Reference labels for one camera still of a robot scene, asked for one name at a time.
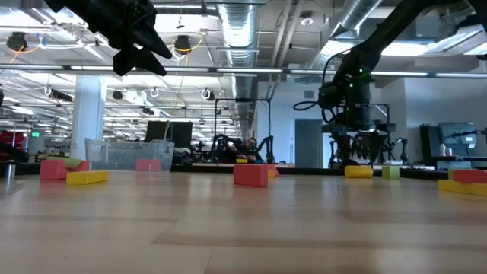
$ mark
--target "green block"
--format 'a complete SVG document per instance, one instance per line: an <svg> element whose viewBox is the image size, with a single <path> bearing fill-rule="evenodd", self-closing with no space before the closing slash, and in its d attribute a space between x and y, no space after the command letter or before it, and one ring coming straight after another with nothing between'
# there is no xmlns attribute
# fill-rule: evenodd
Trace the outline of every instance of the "green block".
<svg viewBox="0 0 487 274"><path fill-rule="evenodd" d="M399 180L401 179L401 168L394 166L382 167L382 178L386 180Z"/></svg>

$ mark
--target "desk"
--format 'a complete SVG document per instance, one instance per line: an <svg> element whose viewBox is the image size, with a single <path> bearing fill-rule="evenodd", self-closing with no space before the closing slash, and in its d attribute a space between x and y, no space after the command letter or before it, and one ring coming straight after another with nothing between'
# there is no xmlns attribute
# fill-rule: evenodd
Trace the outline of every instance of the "desk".
<svg viewBox="0 0 487 274"><path fill-rule="evenodd" d="M446 171L448 169L470 169L476 167L487 167L487 157L458 157L445 156L431 158L435 162L436 170Z"/></svg>

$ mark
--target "person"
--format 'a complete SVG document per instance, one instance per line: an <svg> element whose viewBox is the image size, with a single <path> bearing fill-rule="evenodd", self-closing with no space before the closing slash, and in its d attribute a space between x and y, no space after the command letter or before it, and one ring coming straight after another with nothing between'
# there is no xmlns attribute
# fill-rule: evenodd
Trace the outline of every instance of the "person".
<svg viewBox="0 0 487 274"><path fill-rule="evenodd" d="M248 138L247 142L245 143L245 151L241 151L237 155L237 158L248 159L250 162L261 161L262 158L260 157L259 153L256 152L256 144L257 140L254 137Z"/></svg>

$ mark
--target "door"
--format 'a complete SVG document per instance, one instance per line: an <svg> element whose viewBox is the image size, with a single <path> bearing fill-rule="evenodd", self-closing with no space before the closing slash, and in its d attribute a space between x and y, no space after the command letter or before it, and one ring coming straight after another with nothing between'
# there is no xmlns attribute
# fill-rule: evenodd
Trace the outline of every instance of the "door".
<svg viewBox="0 0 487 274"><path fill-rule="evenodd" d="M323 133L320 119L297 119L294 142L296 167L323 168Z"/></svg>

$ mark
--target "overhead beam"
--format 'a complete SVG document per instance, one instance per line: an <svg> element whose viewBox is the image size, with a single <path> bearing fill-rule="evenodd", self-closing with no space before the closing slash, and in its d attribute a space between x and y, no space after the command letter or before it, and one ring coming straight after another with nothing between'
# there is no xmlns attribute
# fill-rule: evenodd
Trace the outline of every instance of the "overhead beam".
<svg viewBox="0 0 487 274"><path fill-rule="evenodd" d="M41 73L67 73L76 75L113 75L113 67L109 65L26 65L26 64L0 64L0 70L19 70L23 72ZM178 76L209 76L221 77L224 75L322 75L321 69L292 69L292 68L218 68L218 67L166 67L168 75ZM328 70L326 75L334 75L336 71ZM134 69L130 75L154 75L141 69ZM487 79L487 73L468 72L395 72L375 71L373 76L380 77L406 77L406 78L464 78Z"/></svg>

